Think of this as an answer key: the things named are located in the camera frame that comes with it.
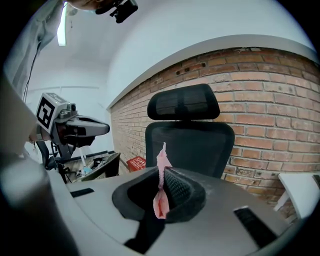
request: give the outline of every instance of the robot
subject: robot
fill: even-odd
[[[44,92],[36,110],[37,123],[50,134],[60,157],[71,158],[76,148],[90,146],[95,136],[107,134],[110,126],[97,119],[79,115],[75,103]]]

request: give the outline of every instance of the brick wall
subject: brick wall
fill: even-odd
[[[222,179],[275,205],[280,172],[320,171],[320,72],[308,59],[265,48],[227,49],[177,63],[146,80],[111,108],[116,152],[146,156],[147,105],[157,92],[209,84],[235,145]],[[293,208],[284,207],[290,215]]]

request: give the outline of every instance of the black camera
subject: black camera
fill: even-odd
[[[104,14],[110,11],[112,8],[116,8],[111,14],[111,17],[115,17],[116,23],[122,23],[125,19],[127,19],[131,14],[138,10],[138,5],[135,0],[128,0],[125,3],[121,4],[123,0],[116,0],[113,3],[101,8],[97,9],[95,13],[97,15]]]

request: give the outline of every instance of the desk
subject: desk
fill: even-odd
[[[285,188],[285,192],[278,200],[274,210],[278,211],[290,198],[299,219],[311,215],[320,199],[320,189],[314,175],[320,175],[320,172],[280,173],[279,179]]]

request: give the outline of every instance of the chair headrest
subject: chair headrest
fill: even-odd
[[[204,120],[217,118],[220,109],[210,86],[202,83],[155,94],[147,114],[153,120]]]

